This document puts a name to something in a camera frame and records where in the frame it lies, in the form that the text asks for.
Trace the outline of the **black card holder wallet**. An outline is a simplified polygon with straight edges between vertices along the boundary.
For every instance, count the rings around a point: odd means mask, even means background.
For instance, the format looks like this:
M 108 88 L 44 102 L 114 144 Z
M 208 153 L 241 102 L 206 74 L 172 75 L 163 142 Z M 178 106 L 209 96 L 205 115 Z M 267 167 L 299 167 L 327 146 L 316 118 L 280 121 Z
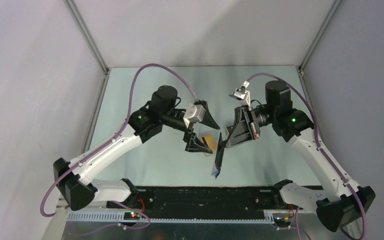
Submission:
M 214 159 L 214 163 L 211 171 L 211 175 L 215 179 L 218 178 L 221 172 L 225 148 L 226 148 L 226 141 L 223 140 L 223 134 L 220 133 L 218 138 L 217 148 L 216 148 L 215 159 Z

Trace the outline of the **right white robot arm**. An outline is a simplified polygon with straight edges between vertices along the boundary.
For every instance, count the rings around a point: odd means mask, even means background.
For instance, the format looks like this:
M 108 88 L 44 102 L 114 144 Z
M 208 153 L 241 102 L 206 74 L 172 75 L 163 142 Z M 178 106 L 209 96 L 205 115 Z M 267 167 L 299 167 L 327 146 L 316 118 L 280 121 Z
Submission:
M 340 166 L 316 132 L 313 120 L 293 106 L 287 83 L 272 80 L 265 85 L 264 104 L 251 106 L 249 82 L 232 91 L 230 96 L 241 102 L 234 110 L 233 127 L 226 140 L 217 147 L 215 166 L 221 169 L 223 152 L 261 135 L 261 128 L 271 126 L 274 132 L 296 149 L 318 179 L 322 189 L 312 190 L 285 179 L 274 185 L 271 204 L 284 209 L 289 204 L 317 215 L 331 232 L 362 219 L 376 194 L 370 186 L 362 186 Z

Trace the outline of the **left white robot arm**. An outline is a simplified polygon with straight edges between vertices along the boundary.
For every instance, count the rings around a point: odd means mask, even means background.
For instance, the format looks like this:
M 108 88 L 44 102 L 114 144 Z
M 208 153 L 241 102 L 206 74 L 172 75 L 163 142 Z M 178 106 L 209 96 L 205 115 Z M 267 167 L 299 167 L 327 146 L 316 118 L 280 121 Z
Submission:
M 96 177 L 119 157 L 159 134 L 163 126 L 184 133 L 185 151 L 211 154 L 213 151 L 194 132 L 195 123 L 220 128 L 210 114 L 208 103 L 196 100 L 183 109 L 177 108 L 180 100 L 174 87 L 160 86 L 144 106 L 129 116 L 121 132 L 71 161 L 56 160 L 53 164 L 56 186 L 68 207 L 79 211 L 91 203 L 109 201 L 119 202 L 125 208 L 136 206 L 138 191 L 129 179 L 109 181 Z

